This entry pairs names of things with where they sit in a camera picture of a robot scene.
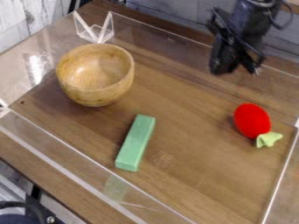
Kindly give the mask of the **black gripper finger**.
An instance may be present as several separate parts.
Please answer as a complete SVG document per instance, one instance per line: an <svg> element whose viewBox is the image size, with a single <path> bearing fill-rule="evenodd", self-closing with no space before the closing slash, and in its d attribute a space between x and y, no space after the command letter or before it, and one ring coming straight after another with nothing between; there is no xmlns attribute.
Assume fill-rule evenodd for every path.
<svg viewBox="0 0 299 224"><path fill-rule="evenodd" d="M244 51L241 54L241 64L253 75L261 75L261 67L265 59L265 54L261 52L250 54L249 52Z"/></svg>
<svg viewBox="0 0 299 224"><path fill-rule="evenodd" d="M231 74L240 66L240 51L234 45L217 40L210 55L210 72Z"/></svg>

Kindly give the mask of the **dark robot arm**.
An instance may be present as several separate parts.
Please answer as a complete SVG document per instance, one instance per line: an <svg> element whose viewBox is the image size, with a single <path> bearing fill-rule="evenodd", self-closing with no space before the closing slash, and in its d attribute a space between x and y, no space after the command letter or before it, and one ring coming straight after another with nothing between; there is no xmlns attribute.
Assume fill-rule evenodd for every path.
<svg viewBox="0 0 299 224"><path fill-rule="evenodd" d="M260 74L266 59L264 37L273 27L284 30L294 14L286 0L238 0L231 13L214 7L206 24L215 37L210 72L231 74L242 65L250 74Z"/></svg>

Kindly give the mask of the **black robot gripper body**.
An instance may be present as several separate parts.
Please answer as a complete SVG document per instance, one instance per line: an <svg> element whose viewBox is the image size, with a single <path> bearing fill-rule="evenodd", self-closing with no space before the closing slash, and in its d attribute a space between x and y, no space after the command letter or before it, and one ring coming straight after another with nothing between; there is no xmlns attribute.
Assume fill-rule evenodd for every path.
<svg viewBox="0 0 299 224"><path fill-rule="evenodd" d="M215 7L206 27L214 34L215 41L222 40L238 48L238 65L242 65L244 51L250 54L264 53L264 37L268 33L266 7L236 7L231 13Z"/></svg>

